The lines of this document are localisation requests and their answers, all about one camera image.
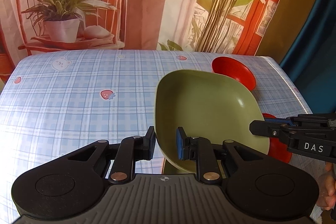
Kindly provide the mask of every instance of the printed backdrop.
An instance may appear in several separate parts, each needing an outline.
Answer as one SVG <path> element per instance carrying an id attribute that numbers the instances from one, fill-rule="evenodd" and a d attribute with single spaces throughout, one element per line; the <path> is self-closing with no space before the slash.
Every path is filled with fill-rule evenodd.
<path id="1" fill-rule="evenodd" d="M 0 78 L 41 52 L 254 55 L 279 0 L 0 0 Z"/>

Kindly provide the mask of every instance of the bowl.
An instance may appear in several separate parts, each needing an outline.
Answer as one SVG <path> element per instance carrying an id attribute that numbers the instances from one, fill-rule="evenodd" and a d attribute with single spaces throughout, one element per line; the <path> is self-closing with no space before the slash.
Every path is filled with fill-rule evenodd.
<path id="1" fill-rule="evenodd" d="M 196 164 L 178 159 L 178 127 L 183 127 L 187 136 L 208 138 L 213 144 L 232 139 L 267 154 L 269 138 L 250 133 L 253 120 L 264 120 L 255 98 L 244 85 L 228 76 L 177 70 L 165 75 L 157 85 L 157 142 L 169 163 L 184 172 L 195 173 Z"/>
<path id="2" fill-rule="evenodd" d="M 254 90 L 256 81 L 253 73 L 236 59 L 219 56 L 212 61 L 212 71 L 229 76 L 242 83 L 249 91 Z"/>
<path id="3" fill-rule="evenodd" d="M 264 118 L 276 118 L 275 116 L 263 113 Z M 292 153 L 287 151 L 287 145 L 280 142 L 278 138 L 269 138 L 268 156 L 289 163 L 292 158 Z"/>

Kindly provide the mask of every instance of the red bowl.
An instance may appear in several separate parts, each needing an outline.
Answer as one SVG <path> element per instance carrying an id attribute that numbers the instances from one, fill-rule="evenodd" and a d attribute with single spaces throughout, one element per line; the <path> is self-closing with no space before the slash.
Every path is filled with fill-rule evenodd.
<path id="1" fill-rule="evenodd" d="M 214 73 L 229 76 L 242 83 L 249 91 L 254 90 L 256 81 L 253 73 L 236 59 L 219 56 L 212 61 L 211 66 Z"/>
<path id="2" fill-rule="evenodd" d="M 264 118 L 276 118 L 275 116 L 263 113 Z M 287 151 L 287 145 L 280 142 L 278 138 L 269 138 L 268 156 L 289 163 L 292 158 L 292 153 Z"/>

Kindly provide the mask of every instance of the blue plaid tablecloth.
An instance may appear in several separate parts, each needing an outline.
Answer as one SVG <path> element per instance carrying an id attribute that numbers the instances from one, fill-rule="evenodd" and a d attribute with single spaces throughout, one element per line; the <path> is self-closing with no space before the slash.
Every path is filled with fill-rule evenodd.
<path id="1" fill-rule="evenodd" d="M 155 90 L 167 73 L 211 71 L 220 54 L 178 51 L 83 50 L 23 59 L 0 95 L 0 223 L 17 217 L 14 180 L 25 171 L 99 139 L 110 143 L 142 135 L 154 125 Z M 271 58 L 237 56 L 257 81 L 252 91 L 262 112 L 277 117 L 310 113 L 288 76 Z M 161 173 L 157 146 L 137 173 Z M 290 162 L 317 178 L 323 162 L 294 155 Z M 316 208 L 312 217 L 317 218 Z"/>

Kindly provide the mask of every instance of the teal curtain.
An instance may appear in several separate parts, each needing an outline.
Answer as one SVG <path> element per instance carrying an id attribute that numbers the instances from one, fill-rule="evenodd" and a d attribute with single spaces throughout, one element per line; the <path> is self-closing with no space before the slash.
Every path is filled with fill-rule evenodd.
<path id="1" fill-rule="evenodd" d="M 313 113 L 336 111 L 336 0 L 316 0 L 280 63 Z"/>

